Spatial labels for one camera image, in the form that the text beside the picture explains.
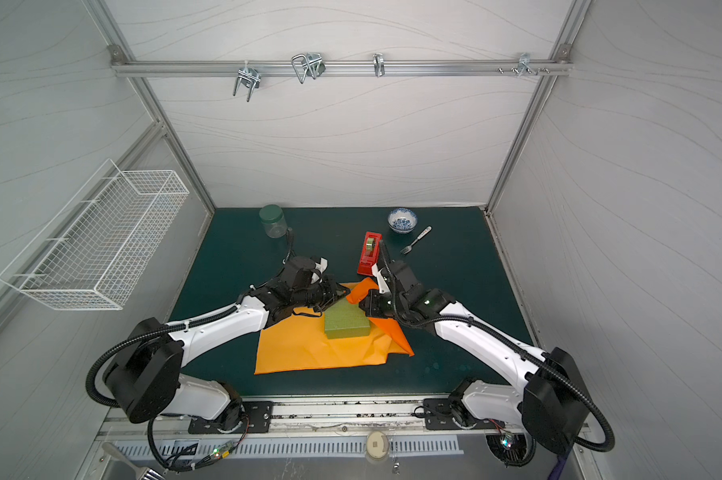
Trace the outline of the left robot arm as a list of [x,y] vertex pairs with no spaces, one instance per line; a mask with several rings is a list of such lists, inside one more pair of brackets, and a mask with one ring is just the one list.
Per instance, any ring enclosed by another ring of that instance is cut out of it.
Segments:
[[305,308],[316,316],[350,294],[326,274],[325,259],[297,256],[273,278],[251,286],[227,306],[189,319],[139,322],[129,337],[97,358],[85,378],[94,402],[120,408],[133,424],[159,416],[190,416],[232,431],[245,411],[235,390],[183,374],[196,358],[229,341],[263,331]]

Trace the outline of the orange wrapping paper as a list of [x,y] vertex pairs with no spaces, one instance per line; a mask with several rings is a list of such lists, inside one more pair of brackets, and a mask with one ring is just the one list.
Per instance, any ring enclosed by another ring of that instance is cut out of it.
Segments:
[[[352,304],[377,290],[366,278],[348,283]],[[383,365],[391,354],[415,355],[401,327],[393,319],[368,318],[371,332],[364,337],[328,339],[324,316],[294,316],[260,333],[254,373],[265,375],[304,370],[327,370]]]

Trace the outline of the green gift box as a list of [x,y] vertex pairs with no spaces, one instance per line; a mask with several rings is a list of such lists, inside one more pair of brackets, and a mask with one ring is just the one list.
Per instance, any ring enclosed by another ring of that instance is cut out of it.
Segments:
[[324,312],[324,333],[328,339],[364,337],[371,332],[371,322],[364,311],[347,299],[341,299]]

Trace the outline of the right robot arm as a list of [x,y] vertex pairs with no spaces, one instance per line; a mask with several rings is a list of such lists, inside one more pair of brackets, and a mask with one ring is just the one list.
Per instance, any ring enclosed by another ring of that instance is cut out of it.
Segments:
[[557,455],[576,445],[602,453],[614,449],[614,430],[568,352],[545,351],[510,336],[449,293],[425,288],[402,261],[380,261],[372,273],[377,289],[362,299],[366,311],[462,348],[512,388],[501,396],[481,381],[470,382],[459,401],[473,418],[520,425],[539,446]]

